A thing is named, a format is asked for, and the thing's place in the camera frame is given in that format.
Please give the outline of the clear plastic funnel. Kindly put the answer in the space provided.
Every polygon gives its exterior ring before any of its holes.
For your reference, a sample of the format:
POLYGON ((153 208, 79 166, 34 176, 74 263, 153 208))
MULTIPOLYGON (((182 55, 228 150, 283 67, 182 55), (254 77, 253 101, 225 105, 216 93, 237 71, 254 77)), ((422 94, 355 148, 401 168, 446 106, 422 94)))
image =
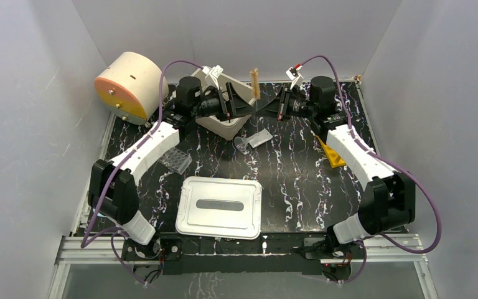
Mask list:
POLYGON ((253 149, 250 144, 250 139, 246 137, 241 137, 241 136, 234 137, 233 144, 235 148, 243 154, 247 154, 253 149))

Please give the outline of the brown test tube brush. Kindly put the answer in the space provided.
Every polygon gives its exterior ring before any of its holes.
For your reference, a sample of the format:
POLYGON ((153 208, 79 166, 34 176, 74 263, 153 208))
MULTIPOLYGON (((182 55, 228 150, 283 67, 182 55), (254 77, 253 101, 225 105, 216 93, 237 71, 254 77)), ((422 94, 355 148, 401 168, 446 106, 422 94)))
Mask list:
POLYGON ((253 98, 255 99, 255 109, 257 110, 261 99, 258 68, 253 68, 250 71, 250 83, 252 87, 253 98))

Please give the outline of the white bin lid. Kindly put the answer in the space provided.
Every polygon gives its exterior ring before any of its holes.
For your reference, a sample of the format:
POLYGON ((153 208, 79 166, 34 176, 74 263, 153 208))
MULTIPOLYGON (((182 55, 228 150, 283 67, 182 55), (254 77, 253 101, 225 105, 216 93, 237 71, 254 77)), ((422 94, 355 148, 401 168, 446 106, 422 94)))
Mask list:
POLYGON ((255 180, 188 177, 182 185, 176 231, 253 240, 261 232, 261 194, 255 180))

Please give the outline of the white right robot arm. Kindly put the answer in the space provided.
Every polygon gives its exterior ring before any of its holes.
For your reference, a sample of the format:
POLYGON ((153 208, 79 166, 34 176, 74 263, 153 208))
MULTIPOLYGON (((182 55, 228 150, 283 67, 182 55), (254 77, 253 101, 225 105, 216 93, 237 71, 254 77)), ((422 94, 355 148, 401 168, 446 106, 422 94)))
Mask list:
POLYGON ((371 237, 415 219, 415 183, 407 175, 375 157, 349 125, 346 112, 336 109, 335 83, 316 76, 305 96, 298 87, 283 87, 272 101, 259 108, 258 116, 278 121, 301 117, 309 120, 313 132, 346 163, 363 188, 358 211, 327 228, 326 251, 343 257, 350 243, 371 237))

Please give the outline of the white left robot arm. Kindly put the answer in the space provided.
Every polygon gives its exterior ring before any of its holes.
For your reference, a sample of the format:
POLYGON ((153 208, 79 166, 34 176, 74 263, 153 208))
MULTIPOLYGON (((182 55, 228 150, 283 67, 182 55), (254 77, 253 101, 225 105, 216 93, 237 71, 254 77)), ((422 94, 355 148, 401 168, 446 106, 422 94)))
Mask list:
POLYGON ((157 120, 135 144, 110 160, 99 159, 91 169, 88 205, 91 221, 102 214, 115 223, 115 232, 137 244, 145 259, 156 258, 161 243, 156 228, 139 209, 138 182, 166 152, 175 148, 198 124, 209 118, 224 123, 249 118, 256 97, 253 87, 222 75, 212 86, 196 76, 180 79, 172 97, 159 107, 157 120))

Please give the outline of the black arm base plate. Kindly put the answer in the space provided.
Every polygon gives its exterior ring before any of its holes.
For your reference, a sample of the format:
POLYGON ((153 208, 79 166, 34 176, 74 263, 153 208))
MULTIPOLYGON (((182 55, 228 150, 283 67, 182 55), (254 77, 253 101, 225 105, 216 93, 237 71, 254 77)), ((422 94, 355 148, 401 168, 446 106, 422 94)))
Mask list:
POLYGON ((253 240, 166 233, 147 247, 126 241, 122 258, 140 265, 163 265, 165 275, 297 272, 346 279, 352 273, 352 263, 363 259, 363 247, 345 245, 330 253, 324 236, 317 233, 265 234, 253 240))

